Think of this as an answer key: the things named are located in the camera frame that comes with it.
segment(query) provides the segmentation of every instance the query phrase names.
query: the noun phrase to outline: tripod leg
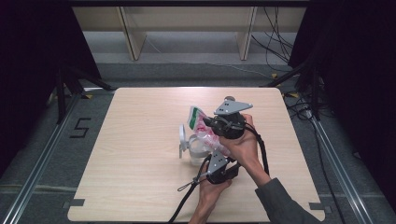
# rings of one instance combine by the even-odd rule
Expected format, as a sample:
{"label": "tripod leg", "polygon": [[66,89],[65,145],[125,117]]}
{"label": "tripod leg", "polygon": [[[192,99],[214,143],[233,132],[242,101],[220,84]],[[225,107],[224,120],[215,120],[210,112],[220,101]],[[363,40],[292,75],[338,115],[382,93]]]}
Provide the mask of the tripod leg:
{"label": "tripod leg", "polygon": [[289,71],[287,74],[283,75],[282,77],[268,83],[265,87],[275,87],[275,86],[279,85],[280,83],[288,80],[289,78],[294,77],[295,75],[301,73],[304,68],[305,68],[305,63],[302,63],[302,64],[298,65],[296,68],[294,68],[293,70]]}
{"label": "tripod leg", "polygon": [[106,91],[115,91],[117,88],[111,87],[110,85],[107,85],[105,82],[96,79],[94,77],[91,77],[90,75],[82,72],[81,70],[75,68],[75,67],[71,67],[69,66],[68,69],[73,72],[74,74],[78,75],[78,77],[82,77],[84,79],[87,79],[88,81],[90,81],[91,83],[95,84],[98,87],[102,87],[104,90]]}

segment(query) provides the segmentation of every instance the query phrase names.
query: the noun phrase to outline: wire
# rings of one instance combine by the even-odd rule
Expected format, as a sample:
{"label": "wire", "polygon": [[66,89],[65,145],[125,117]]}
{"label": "wire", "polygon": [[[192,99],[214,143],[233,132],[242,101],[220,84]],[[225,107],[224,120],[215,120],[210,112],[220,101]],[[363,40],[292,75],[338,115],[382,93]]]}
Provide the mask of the wire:
{"label": "wire", "polygon": [[177,207],[177,210],[175,211],[175,213],[172,215],[172,217],[169,219],[168,223],[173,223],[178,215],[178,213],[180,212],[181,208],[183,207],[184,203],[187,201],[187,199],[189,199],[190,195],[192,194],[192,192],[194,191],[195,187],[197,187],[200,184],[199,178],[201,177],[201,172],[204,169],[204,166],[206,164],[207,161],[210,160],[210,158],[212,157],[212,154],[209,154],[204,161],[201,164],[201,167],[198,171],[198,175],[192,179],[191,182],[191,187],[189,189],[189,191],[186,193],[186,195],[184,195],[183,199],[181,200],[180,204]]}
{"label": "wire", "polygon": [[[288,92],[284,92],[283,94],[287,95],[290,92],[296,92],[296,91],[288,91]],[[301,95],[305,99],[307,97],[311,97],[311,94],[304,95],[304,94],[301,93]],[[301,116],[301,113],[305,112],[306,110],[310,110],[312,108],[310,103],[302,101],[303,98],[300,98],[294,105],[288,105],[286,103],[286,101],[285,101],[286,108],[288,110],[291,110],[292,112],[294,112],[293,114],[290,115],[291,119],[294,119],[295,117],[298,117],[301,120],[305,120],[305,118],[303,118]],[[327,117],[327,118],[331,118],[331,119],[335,118],[334,113],[332,111],[329,111],[329,109],[330,109],[330,106],[329,106],[328,103],[323,103],[323,101],[322,102],[318,102],[318,112],[319,112],[320,115],[322,115],[324,117]]]}
{"label": "wire", "polygon": [[249,123],[246,123],[249,127],[245,126],[245,129],[250,131],[256,136],[257,142],[259,143],[260,150],[262,151],[262,166],[264,168],[264,172],[267,173],[268,175],[270,174],[269,166],[268,166],[268,160],[267,160],[267,152],[265,150],[265,144],[264,141],[262,141],[262,136],[259,135],[256,131],[256,129],[250,125]]}
{"label": "wire", "polygon": [[[280,35],[280,33],[279,33],[279,26],[278,26],[278,23],[277,23],[277,16],[278,16],[279,8],[278,8],[278,7],[275,8],[275,10],[276,10],[275,23],[272,22],[272,20],[271,20],[271,18],[269,17],[268,12],[267,12],[267,10],[265,9],[265,7],[264,7],[263,9],[264,9],[264,12],[265,12],[265,15],[266,15],[268,21],[269,21],[270,24],[271,24],[271,27],[272,27],[273,31],[272,31],[271,35],[268,35],[267,33],[264,32],[266,35],[268,35],[268,36],[270,37],[270,40],[268,41],[268,44],[267,44],[266,47],[265,47],[263,44],[261,44],[259,41],[257,41],[257,39],[256,39],[255,37],[253,37],[253,39],[256,40],[263,48],[265,48],[265,61],[267,62],[267,64],[268,64],[272,69],[274,69],[274,70],[276,70],[276,71],[281,71],[281,72],[289,72],[289,71],[285,71],[285,70],[276,69],[276,68],[274,68],[273,66],[271,66],[271,65],[268,63],[268,51],[273,52],[277,57],[279,57],[279,58],[280,58],[282,61],[284,61],[285,63],[289,63],[290,53],[289,53],[289,51],[286,49],[285,46],[287,46],[287,47],[289,47],[289,48],[292,49],[292,44],[289,43],[288,41],[286,41],[286,40]],[[271,41],[272,41],[272,40],[274,40],[274,41],[276,41],[276,42],[279,43],[280,49],[282,50],[282,53],[283,53],[283,56],[280,55],[280,53],[278,53],[278,52],[275,53],[274,50],[272,50],[272,49],[269,48],[270,45],[271,45]]]}
{"label": "wire", "polygon": [[285,62],[285,63],[288,62],[288,59],[287,59],[285,56],[279,54],[278,52],[274,51],[273,49],[269,49],[269,48],[265,47],[264,44],[262,44],[260,41],[258,41],[258,40],[256,39],[256,37],[254,37],[254,35],[252,35],[251,37],[252,37],[262,48],[271,51],[271,53],[275,54],[275,55],[276,55],[278,58],[280,58],[283,62]]}
{"label": "wire", "polygon": [[[300,98],[300,99],[296,102],[295,105],[287,105],[286,102],[285,102],[285,105],[287,106],[287,109],[291,109],[291,110],[293,110],[293,111],[295,112],[295,114],[293,115],[294,117],[297,115],[297,117],[298,117],[300,120],[308,120],[308,121],[311,123],[311,125],[312,125],[312,127],[313,127],[313,129],[314,129],[315,140],[316,140],[316,143],[317,143],[318,156],[319,156],[319,161],[320,161],[320,168],[321,168],[322,173],[323,173],[323,176],[324,176],[324,178],[325,178],[325,180],[326,180],[327,186],[329,187],[330,194],[332,195],[332,199],[333,199],[333,201],[334,201],[334,203],[335,203],[335,207],[337,208],[337,211],[338,211],[338,214],[339,214],[339,216],[340,216],[340,218],[341,218],[341,221],[342,221],[343,224],[345,224],[346,222],[345,222],[345,219],[344,219],[344,215],[343,215],[343,213],[341,212],[340,205],[338,204],[338,201],[337,201],[337,199],[336,199],[336,197],[335,197],[335,195],[334,195],[334,191],[333,191],[333,189],[332,189],[332,185],[330,184],[329,177],[327,177],[326,169],[325,169],[325,167],[324,167],[323,157],[322,157],[322,153],[321,153],[320,141],[319,141],[319,138],[318,138],[318,130],[317,130],[315,124],[314,124],[313,121],[312,121],[312,119],[313,119],[314,117],[313,117],[312,113],[310,113],[309,103],[304,102],[304,101],[303,101],[303,98]],[[294,108],[294,107],[296,107],[296,106],[298,106],[298,105],[303,105],[303,106],[304,106],[303,109],[298,110],[298,109],[295,109],[295,108]],[[306,113],[309,113],[310,116],[308,117],[307,115],[301,113],[301,112],[303,112],[303,111],[305,111]]]}
{"label": "wire", "polygon": [[[157,52],[159,52],[159,53],[161,53],[161,54],[163,54],[163,52],[162,51],[160,51],[159,49],[157,49],[152,43],[151,43],[151,41],[149,41],[149,39],[148,38],[146,38],[146,41],[157,51]],[[165,59],[166,61],[168,61],[169,63],[187,63],[187,64],[198,64],[198,63],[188,63],[188,62],[183,62],[183,61],[179,61],[179,62],[172,62],[172,61],[169,61],[169,60],[167,60],[167,59]],[[224,67],[231,67],[231,68],[233,68],[233,69],[236,69],[236,70],[238,70],[238,71],[242,71],[242,72],[246,72],[246,73],[253,73],[253,74],[258,74],[258,75],[261,75],[261,76],[263,76],[263,77],[265,77],[265,78],[268,78],[268,79],[271,79],[271,80],[274,80],[274,78],[273,77],[269,77],[269,76],[267,76],[267,75],[265,75],[265,74],[263,74],[263,73],[261,73],[261,72],[258,72],[258,71],[252,71],[252,70],[247,70],[247,69],[243,69],[243,68],[239,68],[239,67],[236,67],[236,66],[234,66],[234,65],[231,65],[231,64],[225,64],[225,63],[204,63],[204,64],[210,64],[210,65],[215,65],[215,66],[224,66]]]}
{"label": "wire", "polygon": [[330,184],[329,177],[327,177],[327,173],[326,173],[326,170],[325,170],[325,168],[324,168],[323,157],[322,157],[320,142],[319,142],[319,138],[318,138],[318,130],[317,130],[317,128],[315,127],[315,124],[312,122],[311,119],[309,119],[309,122],[311,123],[312,127],[313,127],[314,130],[315,130],[315,139],[316,139],[316,141],[317,141],[318,155],[319,155],[319,160],[320,160],[320,168],[321,168],[321,170],[322,170],[322,173],[323,173],[323,176],[324,176],[324,178],[325,178],[325,180],[326,180],[326,183],[327,183],[327,185],[329,186],[330,194],[332,195],[332,199],[334,200],[335,207],[336,207],[337,210],[338,210],[338,215],[340,216],[342,223],[345,224],[346,221],[345,221],[345,219],[344,219],[344,215],[343,215],[343,213],[341,212],[341,208],[340,208],[340,205],[338,204],[337,198],[335,198],[334,191],[333,191],[333,189],[332,189],[332,185]]}

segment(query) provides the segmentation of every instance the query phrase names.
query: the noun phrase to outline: sleeve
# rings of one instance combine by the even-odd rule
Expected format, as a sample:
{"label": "sleeve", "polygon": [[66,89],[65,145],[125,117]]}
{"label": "sleeve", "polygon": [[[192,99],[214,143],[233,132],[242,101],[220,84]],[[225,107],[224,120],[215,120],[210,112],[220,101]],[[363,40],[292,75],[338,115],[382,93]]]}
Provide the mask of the sleeve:
{"label": "sleeve", "polygon": [[277,178],[256,189],[256,194],[272,223],[320,223],[289,196]]}

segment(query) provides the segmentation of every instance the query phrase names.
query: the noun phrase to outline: hand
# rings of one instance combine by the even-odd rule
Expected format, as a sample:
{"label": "hand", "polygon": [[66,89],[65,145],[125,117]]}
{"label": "hand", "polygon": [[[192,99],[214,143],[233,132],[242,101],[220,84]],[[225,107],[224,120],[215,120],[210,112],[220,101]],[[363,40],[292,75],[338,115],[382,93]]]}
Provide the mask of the hand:
{"label": "hand", "polygon": [[[242,116],[245,118],[246,123],[249,124],[247,126],[251,126],[254,129],[253,117],[247,114]],[[239,161],[242,166],[246,167],[252,162],[259,161],[257,139],[252,132],[245,130],[240,138],[227,139],[222,136],[219,140],[222,145],[230,150],[230,157]]]}
{"label": "hand", "polygon": [[[253,117],[247,114],[242,116],[244,116],[247,126],[254,129]],[[264,172],[259,161],[257,139],[251,131],[245,130],[244,134],[237,139],[221,137],[219,140],[222,145],[230,150],[230,157],[245,167],[258,187],[265,185],[271,180],[271,177]]]}
{"label": "hand", "polygon": [[213,185],[207,181],[204,177],[200,178],[199,188],[199,202],[195,209],[194,214],[191,217],[190,224],[201,224],[206,223],[213,209],[215,209],[216,202],[219,199],[220,194],[231,186],[233,181],[231,179],[224,183]]}

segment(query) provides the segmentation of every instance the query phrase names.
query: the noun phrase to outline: wooden table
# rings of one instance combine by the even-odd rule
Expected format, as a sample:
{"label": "wooden table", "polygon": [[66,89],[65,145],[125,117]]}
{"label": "wooden table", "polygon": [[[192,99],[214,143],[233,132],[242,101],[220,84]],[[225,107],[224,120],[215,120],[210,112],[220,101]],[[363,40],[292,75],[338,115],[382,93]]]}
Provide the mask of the wooden table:
{"label": "wooden table", "polygon": [[[246,113],[253,116],[265,142],[271,176],[278,177],[305,210],[323,220],[323,211],[309,209],[309,203],[320,200],[279,90],[190,87],[116,91],[75,196],[75,202],[83,205],[71,206],[69,219],[167,221],[187,192],[177,189],[198,171],[188,152],[178,157],[179,125],[184,124],[190,136],[190,106],[197,105],[212,117],[228,95],[253,104]],[[208,221],[268,221],[255,188],[241,168]],[[186,201],[176,222],[189,221],[198,191]]]}

